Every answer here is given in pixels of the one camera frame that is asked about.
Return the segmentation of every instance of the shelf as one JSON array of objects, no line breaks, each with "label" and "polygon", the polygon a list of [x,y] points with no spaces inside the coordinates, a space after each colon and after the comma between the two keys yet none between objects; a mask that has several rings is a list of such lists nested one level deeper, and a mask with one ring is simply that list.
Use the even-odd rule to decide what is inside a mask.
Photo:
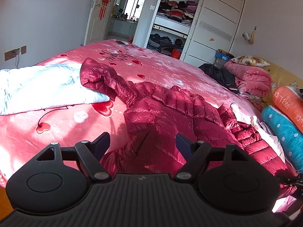
[{"label": "shelf", "polygon": [[159,26],[164,26],[166,28],[170,28],[172,30],[178,31],[185,35],[188,35],[189,30],[190,30],[190,25],[184,25],[173,19],[169,19],[164,15],[163,16],[157,15],[155,18],[154,24],[159,25]]}]

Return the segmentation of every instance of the pillow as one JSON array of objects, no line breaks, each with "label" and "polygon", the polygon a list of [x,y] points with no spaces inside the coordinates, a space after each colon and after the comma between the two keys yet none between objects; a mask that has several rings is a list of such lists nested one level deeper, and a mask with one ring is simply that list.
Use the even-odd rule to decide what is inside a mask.
[{"label": "pillow", "polygon": [[303,96],[296,87],[281,86],[272,94],[274,104],[303,133]]},{"label": "pillow", "polygon": [[262,60],[259,57],[256,56],[239,56],[231,59],[233,62],[241,64],[241,65],[247,65],[247,66],[256,66],[256,67],[264,67],[264,66],[270,66],[269,63],[267,63],[265,60]]},{"label": "pillow", "polygon": [[272,106],[264,108],[262,119],[278,137],[285,155],[303,173],[303,134],[283,113]]}]

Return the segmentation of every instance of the white wall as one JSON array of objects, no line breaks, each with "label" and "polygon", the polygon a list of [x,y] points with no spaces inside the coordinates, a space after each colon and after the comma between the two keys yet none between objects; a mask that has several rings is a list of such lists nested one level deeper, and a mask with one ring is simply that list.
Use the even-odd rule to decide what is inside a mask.
[{"label": "white wall", "polygon": [[[255,32],[254,44],[242,37]],[[258,55],[303,79],[303,0],[247,0],[231,53]]]},{"label": "white wall", "polygon": [[0,69],[4,52],[27,46],[19,67],[32,66],[84,42],[92,0],[0,0]]}]

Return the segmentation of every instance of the doorway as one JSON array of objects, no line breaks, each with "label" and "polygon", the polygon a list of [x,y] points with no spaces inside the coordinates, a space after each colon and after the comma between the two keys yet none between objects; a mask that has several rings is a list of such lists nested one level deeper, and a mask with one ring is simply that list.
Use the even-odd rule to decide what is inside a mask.
[{"label": "doorway", "polygon": [[132,42],[145,0],[116,0],[106,39]]}]

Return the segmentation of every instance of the down jacket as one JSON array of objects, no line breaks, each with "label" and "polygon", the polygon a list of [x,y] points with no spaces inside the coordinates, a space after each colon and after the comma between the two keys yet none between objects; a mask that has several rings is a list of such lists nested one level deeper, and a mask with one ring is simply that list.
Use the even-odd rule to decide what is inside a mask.
[{"label": "down jacket", "polygon": [[[101,160],[112,175],[175,174],[185,164],[175,146],[178,132],[213,147],[235,143],[272,174],[282,171],[284,175],[290,174],[258,132],[251,125],[237,122],[227,106],[217,110],[202,96],[178,86],[166,89],[150,82],[125,81],[114,68],[90,58],[82,64],[80,79],[83,86],[106,94],[113,101],[118,96],[127,106],[124,118],[131,141],[105,154]],[[295,190],[295,187],[281,188],[281,197]]]}]

